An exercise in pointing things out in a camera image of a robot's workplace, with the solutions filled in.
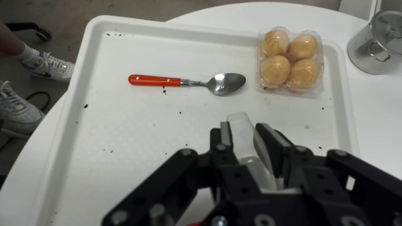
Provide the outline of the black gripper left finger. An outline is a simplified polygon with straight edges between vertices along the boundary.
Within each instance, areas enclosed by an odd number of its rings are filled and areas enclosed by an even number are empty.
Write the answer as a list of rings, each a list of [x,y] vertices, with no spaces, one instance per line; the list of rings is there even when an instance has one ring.
[[[174,226],[203,188],[211,191],[213,207],[201,226],[249,226],[266,207],[266,197],[233,153],[228,121],[210,130],[207,152],[183,148],[171,155],[105,213],[100,226]]]

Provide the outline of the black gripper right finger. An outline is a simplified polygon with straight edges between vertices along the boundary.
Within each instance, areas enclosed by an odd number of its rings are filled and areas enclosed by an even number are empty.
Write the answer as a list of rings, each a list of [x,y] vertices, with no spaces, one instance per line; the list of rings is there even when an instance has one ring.
[[[256,124],[271,172],[309,199],[318,226],[401,226],[402,180],[342,149],[325,157]]]

